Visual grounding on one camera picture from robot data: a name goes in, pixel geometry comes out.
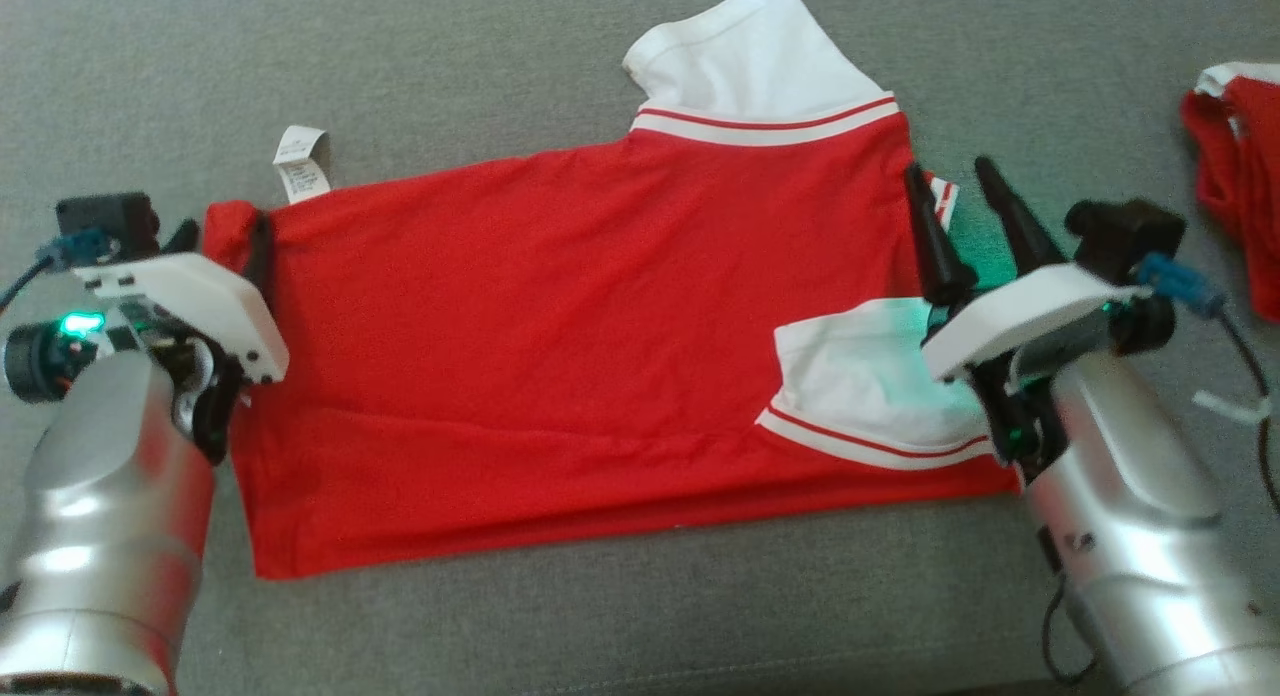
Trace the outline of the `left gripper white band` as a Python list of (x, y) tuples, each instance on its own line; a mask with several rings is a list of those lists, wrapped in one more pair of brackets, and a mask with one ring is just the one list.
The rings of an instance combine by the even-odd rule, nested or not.
[(179, 223), (159, 257), (92, 266), (40, 258), (20, 283), (68, 269), (102, 308), (14, 328), (3, 345), (5, 385), (24, 403), (55, 403), (91, 365), (141, 354), (173, 383), (177, 429), (212, 464), (221, 463), (242, 391), (282, 383), (291, 363), (265, 299), (273, 294), (275, 255), (269, 212), (255, 212), (247, 235), (242, 275), (192, 253), (201, 244), (196, 219)]

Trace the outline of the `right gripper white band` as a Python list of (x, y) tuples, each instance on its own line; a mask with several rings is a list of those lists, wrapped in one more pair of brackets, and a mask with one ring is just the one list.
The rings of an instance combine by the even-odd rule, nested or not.
[(979, 155), (974, 168), (1018, 278), (972, 298), (977, 273), (937, 216), (931, 178), (910, 162), (904, 186), (922, 296), (947, 307), (922, 342), (922, 357), (933, 380), (961, 380), (978, 397), (997, 459), (1021, 477), (1037, 477), (1068, 447), (1050, 395), (1052, 377), (1093, 351), (1117, 357), (1158, 351), (1178, 319), (1172, 301), (1148, 287), (1117, 287), (1066, 264), (996, 162)]

